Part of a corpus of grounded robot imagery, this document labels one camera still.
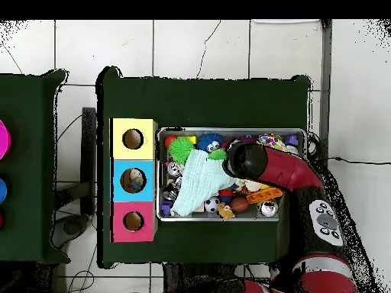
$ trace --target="green table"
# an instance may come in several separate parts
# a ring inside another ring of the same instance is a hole
[[[272,262],[277,222],[160,222],[152,243],[109,242],[109,118],[152,118],[159,127],[306,129],[309,80],[122,78],[97,80],[99,265],[113,262]]]
[[[8,195],[0,204],[0,260],[67,262],[50,245],[54,217],[54,99],[66,78],[0,75],[0,119],[11,133],[11,148],[0,160]]]

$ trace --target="metal tray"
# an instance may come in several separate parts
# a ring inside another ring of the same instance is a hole
[[[209,214],[208,212],[193,212],[186,217],[180,216],[165,216],[160,210],[160,206],[164,201],[162,191],[167,184],[167,180],[170,179],[169,174],[166,171],[164,163],[168,160],[168,152],[164,146],[164,138],[167,135],[174,134],[176,136],[201,136],[207,133],[220,134],[225,141],[229,141],[234,137],[243,137],[245,135],[258,136],[263,133],[271,133],[280,136],[286,136],[288,134],[295,134],[299,141],[297,150],[299,155],[303,158],[307,158],[307,134],[303,129],[299,128],[201,128],[201,127],[165,127],[160,128],[157,131],[157,176],[156,176],[156,188],[157,188],[157,203],[156,214],[162,221],[223,221],[217,214]],[[279,205],[279,211],[272,217],[264,217],[258,215],[256,204],[251,204],[248,210],[240,214],[236,214],[235,218],[229,221],[278,221],[281,212],[284,212],[284,205],[286,197],[276,199]]]

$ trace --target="soccer ball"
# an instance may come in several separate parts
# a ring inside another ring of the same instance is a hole
[[[213,214],[217,211],[218,204],[220,203],[220,200],[218,200],[218,197],[211,197],[208,200],[205,201],[205,210]]]

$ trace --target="orange toy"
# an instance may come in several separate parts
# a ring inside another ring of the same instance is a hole
[[[278,198],[283,194],[284,192],[279,190],[278,188],[265,188],[264,190],[259,190],[257,192],[251,193],[246,198],[250,203],[258,203],[273,198]]]

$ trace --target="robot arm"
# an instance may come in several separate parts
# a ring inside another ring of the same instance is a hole
[[[321,179],[303,159],[254,143],[234,143],[227,174],[281,188],[289,196],[289,248],[271,271],[288,293],[357,293],[336,214]]]

